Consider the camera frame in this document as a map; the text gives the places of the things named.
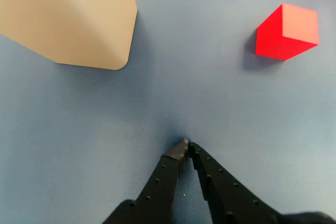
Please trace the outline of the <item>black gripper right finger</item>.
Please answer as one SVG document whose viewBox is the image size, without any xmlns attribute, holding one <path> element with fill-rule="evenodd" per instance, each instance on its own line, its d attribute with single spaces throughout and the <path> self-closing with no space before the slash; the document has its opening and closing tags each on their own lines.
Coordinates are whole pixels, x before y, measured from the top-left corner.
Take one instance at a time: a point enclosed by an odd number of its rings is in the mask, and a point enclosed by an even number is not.
<svg viewBox="0 0 336 224">
<path fill-rule="evenodd" d="M 213 223 L 335 223 L 322 212 L 281 214 L 254 195 L 199 145 L 189 143 L 188 151 Z"/>
</svg>

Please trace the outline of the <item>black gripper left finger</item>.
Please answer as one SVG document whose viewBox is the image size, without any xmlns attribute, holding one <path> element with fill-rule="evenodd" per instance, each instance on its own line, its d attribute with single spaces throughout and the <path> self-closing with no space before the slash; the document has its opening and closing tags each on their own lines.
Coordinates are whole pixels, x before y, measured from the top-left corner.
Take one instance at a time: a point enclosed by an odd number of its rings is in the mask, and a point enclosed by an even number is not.
<svg viewBox="0 0 336 224">
<path fill-rule="evenodd" d="M 104 223 L 172 223 L 176 184 L 187 157 L 184 138 L 161 156 L 137 199 L 123 201 Z"/>
</svg>

